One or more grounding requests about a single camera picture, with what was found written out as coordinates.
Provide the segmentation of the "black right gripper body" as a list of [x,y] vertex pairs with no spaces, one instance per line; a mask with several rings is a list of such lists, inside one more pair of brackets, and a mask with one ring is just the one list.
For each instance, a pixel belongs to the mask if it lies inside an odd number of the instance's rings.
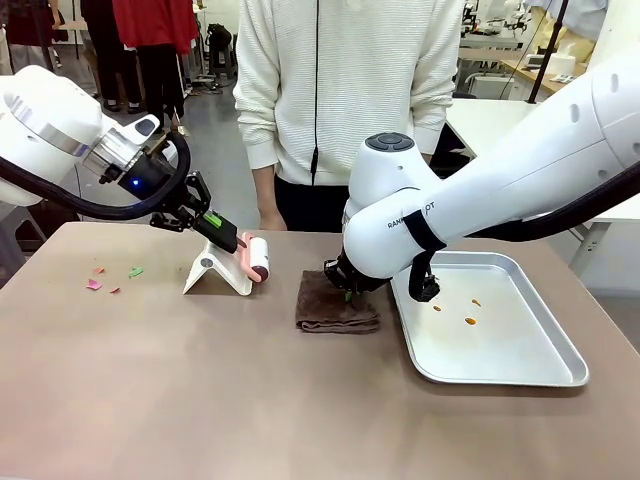
[[350,284],[349,291],[354,295],[367,292],[374,292],[379,288],[387,285],[391,281],[390,278],[372,278],[357,273]]

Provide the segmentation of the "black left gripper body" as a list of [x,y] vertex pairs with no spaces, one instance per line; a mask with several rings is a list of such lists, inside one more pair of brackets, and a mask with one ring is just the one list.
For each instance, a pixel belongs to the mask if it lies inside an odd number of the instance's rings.
[[190,151],[179,149],[177,158],[177,166],[173,167],[160,154],[143,154],[118,182],[119,186],[139,202],[118,207],[118,215],[146,216],[156,212],[174,214],[181,207],[193,207],[195,196],[186,185],[191,166]]

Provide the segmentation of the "person's right hand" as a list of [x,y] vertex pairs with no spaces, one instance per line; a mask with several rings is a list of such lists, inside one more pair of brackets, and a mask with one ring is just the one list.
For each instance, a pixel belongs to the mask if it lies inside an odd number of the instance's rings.
[[267,231],[286,231],[287,225],[275,203],[259,203],[260,229]]

